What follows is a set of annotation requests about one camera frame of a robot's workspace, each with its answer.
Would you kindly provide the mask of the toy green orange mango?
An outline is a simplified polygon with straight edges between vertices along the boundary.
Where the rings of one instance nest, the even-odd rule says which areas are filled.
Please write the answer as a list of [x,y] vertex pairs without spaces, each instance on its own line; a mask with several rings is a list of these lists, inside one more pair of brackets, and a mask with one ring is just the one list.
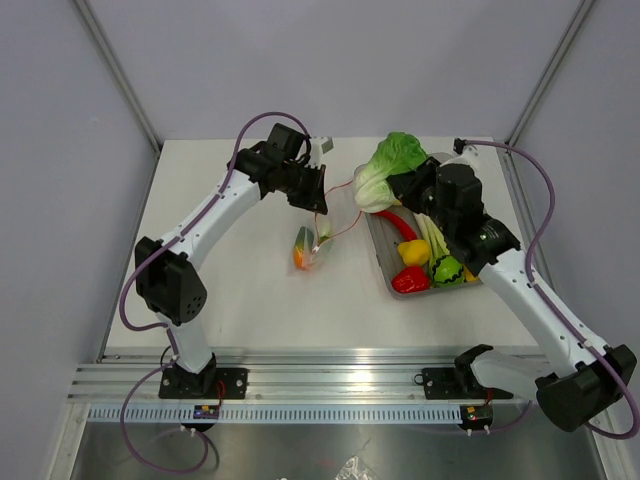
[[314,232],[302,226],[296,235],[292,249],[293,263],[298,270],[308,271],[313,267],[317,253],[316,247]]

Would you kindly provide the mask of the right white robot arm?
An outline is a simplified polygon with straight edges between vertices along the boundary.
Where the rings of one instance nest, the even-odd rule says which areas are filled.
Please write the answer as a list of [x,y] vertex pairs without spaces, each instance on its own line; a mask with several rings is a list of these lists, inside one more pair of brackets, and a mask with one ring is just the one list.
[[558,295],[535,276],[531,257],[509,228],[490,216],[482,183],[469,165],[429,159],[387,180],[394,196],[416,214],[428,216],[450,253],[493,290],[533,336],[550,369],[504,356],[479,353],[454,371],[456,389],[476,396],[497,388],[536,402],[559,429],[573,432],[626,399],[632,425],[610,438],[626,440],[639,431],[639,408],[628,384],[637,358],[626,345],[610,346],[590,330]]

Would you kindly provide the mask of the clear zip top bag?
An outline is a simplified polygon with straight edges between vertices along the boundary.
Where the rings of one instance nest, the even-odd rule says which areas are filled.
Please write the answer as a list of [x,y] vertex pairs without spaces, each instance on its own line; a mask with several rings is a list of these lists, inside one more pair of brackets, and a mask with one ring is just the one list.
[[330,255],[338,239],[360,221],[363,212],[355,202],[355,179],[335,185],[325,193],[327,214],[314,213],[302,224],[292,247],[293,266],[309,272],[319,268]]

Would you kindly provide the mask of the toy napa cabbage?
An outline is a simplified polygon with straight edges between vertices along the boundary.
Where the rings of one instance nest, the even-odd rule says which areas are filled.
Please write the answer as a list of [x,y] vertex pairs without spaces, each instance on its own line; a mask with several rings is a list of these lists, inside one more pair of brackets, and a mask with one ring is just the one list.
[[427,153],[412,134],[394,131],[382,140],[354,179],[354,200],[365,213],[377,213],[398,204],[387,179],[416,170]]

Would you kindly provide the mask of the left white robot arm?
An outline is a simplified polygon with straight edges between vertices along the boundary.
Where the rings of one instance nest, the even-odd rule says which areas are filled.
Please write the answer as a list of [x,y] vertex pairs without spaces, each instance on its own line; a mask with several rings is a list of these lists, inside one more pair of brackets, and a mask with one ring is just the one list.
[[213,193],[163,237],[144,237],[134,249],[136,293],[169,337],[173,356],[162,369],[162,399],[221,398],[223,387],[245,381],[241,369],[217,367],[200,314],[208,292],[199,270],[229,228],[266,195],[281,192],[294,208],[325,214],[322,156],[333,143],[277,123],[267,139],[238,148]]

